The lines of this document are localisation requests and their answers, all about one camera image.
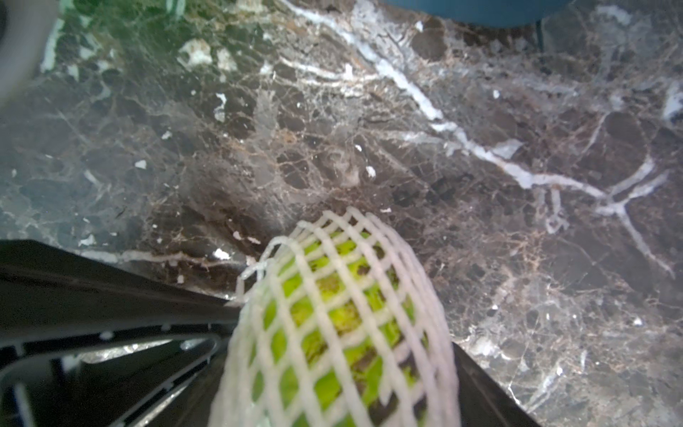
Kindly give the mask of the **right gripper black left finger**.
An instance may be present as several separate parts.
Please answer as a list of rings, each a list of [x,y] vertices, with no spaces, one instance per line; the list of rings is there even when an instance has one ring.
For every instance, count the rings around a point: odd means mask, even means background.
[[[206,426],[238,310],[35,240],[1,244],[4,426]]]

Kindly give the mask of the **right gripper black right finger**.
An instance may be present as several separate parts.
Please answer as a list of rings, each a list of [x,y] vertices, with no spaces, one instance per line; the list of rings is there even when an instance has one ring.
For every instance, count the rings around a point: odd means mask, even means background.
[[[540,427],[457,343],[453,350],[462,426]]]

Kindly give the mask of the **white foam net sleeve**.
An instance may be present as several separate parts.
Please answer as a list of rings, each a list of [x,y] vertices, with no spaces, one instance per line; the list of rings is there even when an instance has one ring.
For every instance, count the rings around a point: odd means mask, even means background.
[[[212,426],[458,426],[446,315],[410,245],[350,207],[274,238],[238,277]]]

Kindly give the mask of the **green custard apple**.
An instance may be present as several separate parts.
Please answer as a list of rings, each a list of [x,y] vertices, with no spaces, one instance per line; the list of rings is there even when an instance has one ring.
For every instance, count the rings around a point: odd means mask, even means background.
[[[421,373],[415,365],[413,355],[401,353],[407,346],[405,334],[395,316],[389,313],[380,285],[373,283],[365,286],[362,294],[370,311],[381,316],[378,322],[379,332],[386,345],[395,353],[394,358],[398,363],[396,368],[392,368],[384,360],[373,339],[365,331],[355,301],[351,297],[344,300],[339,298],[349,290],[349,286],[343,284],[343,278],[333,268],[329,255],[315,254],[321,247],[321,241],[316,239],[303,252],[309,256],[309,272],[318,274],[315,285],[321,301],[327,306],[325,313],[334,329],[333,335],[341,342],[343,367],[348,369],[353,387],[359,395],[361,407],[366,412],[364,418],[373,426],[402,425],[400,395],[393,390],[395,381],[390,378],[392,374],[400,374],[402,377],[397,384],[407,386],[407,395],[413,409],[412,424],[425,426],[428,422],[428,405]],[[312,300],[301,292],[303,275],[295,258],[289,257],[286,260],[277,273],[277,278],[281,281],[278,287],[286,298],[286,304],[280,304],[269,297],[261,321],[261,327],[269,340],[265,352],[277,368],[277,373],[269,375],[262,368],[255,371],[252,402],[264,402],[266,386],[273,384],[277,392],[277,405],[285,414],[293,415],[291,425],[313,425],[313,419],[304,408],[297,371],[286,360],[288,348],[299,347],[304,364],[312,373],[312,404],[319,409],[324,421],[332,426],[359,425],[347,406],[345,389],[335,368],[325,368],[320,364],[329,353],[327,338],[320,327],[304,326],[306,322],[313,320],[315,309]]]

